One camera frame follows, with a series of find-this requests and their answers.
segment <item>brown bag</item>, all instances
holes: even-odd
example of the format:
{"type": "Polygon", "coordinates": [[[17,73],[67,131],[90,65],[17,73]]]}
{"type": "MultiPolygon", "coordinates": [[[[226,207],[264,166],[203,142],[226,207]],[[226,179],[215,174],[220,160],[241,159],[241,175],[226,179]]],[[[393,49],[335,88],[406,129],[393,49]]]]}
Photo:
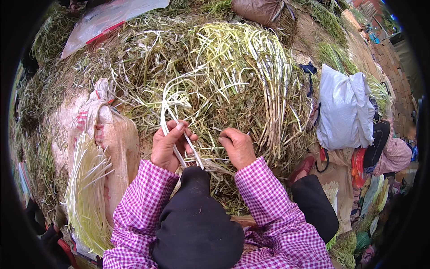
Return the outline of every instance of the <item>brown bag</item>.
{"type": "Polygon", "coordinates": [[[96,145],[107,148],[114,172],[106,176],[104,201],[106,218],[113,227],[113,213],[124,192],[137,175],[139,166],[139,136],[135,123],[116,112],[107,101],[92,95],[81,107],[68,132],[69,164],[73,163],[76,139],[85,130],[96,145]]]}
{"type": "Polygon", "coordinates": [[[231,9],[247,20],[262,26],[275,27],[280,18],[283,1],[280,0],[232,0],[231,9]]]}

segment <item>person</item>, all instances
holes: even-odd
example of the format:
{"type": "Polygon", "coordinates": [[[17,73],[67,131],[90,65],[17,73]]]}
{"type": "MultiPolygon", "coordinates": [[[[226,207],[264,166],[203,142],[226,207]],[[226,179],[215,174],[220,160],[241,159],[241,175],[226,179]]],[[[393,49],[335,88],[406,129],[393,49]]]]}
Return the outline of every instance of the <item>person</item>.
{"type": "Polygon", "coordinates": [[[405,141],[393,137],[392,117],[373,125],[374,141],[364,153],[364,172],[380,176],[385,173],[399,172],[408,167],[412,158],[412,150],[405,141]]]}
{"type": "Polygon", "coordinates": [[[69,259],[67,253],[58,244],[58,240],[63,237],[61,228],[65,224],[66,215],[63,210],[61,210],[59,205],[55,206],[55,221],[51,223],[48,230],[44,226],[43,213],[40,210],[37,203],[33,200],[31,196],[27,203],[27,208],[25,209],[25,215],[33,228],[36,235],[39,237],[44,248],[51,254],[55,260],[57,268],[69,268],[71,265],[76,267],[76,262],[69,259]]]}
{"type": "Polygon", "coordinates": [[[172,147],[191,153],[183,133],[191,141],[198,137],[185,121],[167,126],[166,136],[161,129],[155,133],[150,161],[141,160],[114,212],[115,248],[104,252],[103,268],[333,268],[325,240],[335,235],[338,221],[316,176],[307,175],[312,158],[304,159],[289,184],[294,200],[306,200],[303,211],[314,214],[310,219],[319,229],[306,222],[263,157],[256,158],[248,135],[234,128],[221,132],[219,142],[237,169],[235,183],[258,225],[242,229],[210,196],[209,175],[200,167],[184,169],[181,187],[169,201],[179,180],[172,147]],[[328,214],[315,213],[321,208],[328,214]],[[331,231],[323,240],[318,230],[326,226],[331,231]],[[258,248],[242,254],[244,243],[258,248]]]}

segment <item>pink checkered shirt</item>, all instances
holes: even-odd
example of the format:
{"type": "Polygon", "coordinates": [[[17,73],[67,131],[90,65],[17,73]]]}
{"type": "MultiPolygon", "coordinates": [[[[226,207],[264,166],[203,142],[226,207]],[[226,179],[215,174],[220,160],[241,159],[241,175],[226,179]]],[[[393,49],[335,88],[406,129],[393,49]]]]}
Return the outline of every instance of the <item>pink checkered shirt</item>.
{"type": "MultiPolygon", "coordinates": [[[[136,179],[114,212],[114,249],[104,252],[103,268],[152,268],[149,253],[155,227],[169,201],[178,175],[140,162],[136,179]]],[[[258,249],[242,255],[235,269],[334,268],[324,241],[306,223],[296,203],[290,202],[282,185],[262,157],[235,175],[236,185],[261,229],[245,229],[245,243],[258,249]]]]}
{"type": "Polygon", "coordinates": [[[390,123],[390,134],[379,161],[376,163],[375,170],[373,170],[374,176],[402,171],[408,167],[412,158],[412,151],[406,142],[400,138],[393,138],[393,118],[391,117],[387,121],[390,123]]]}

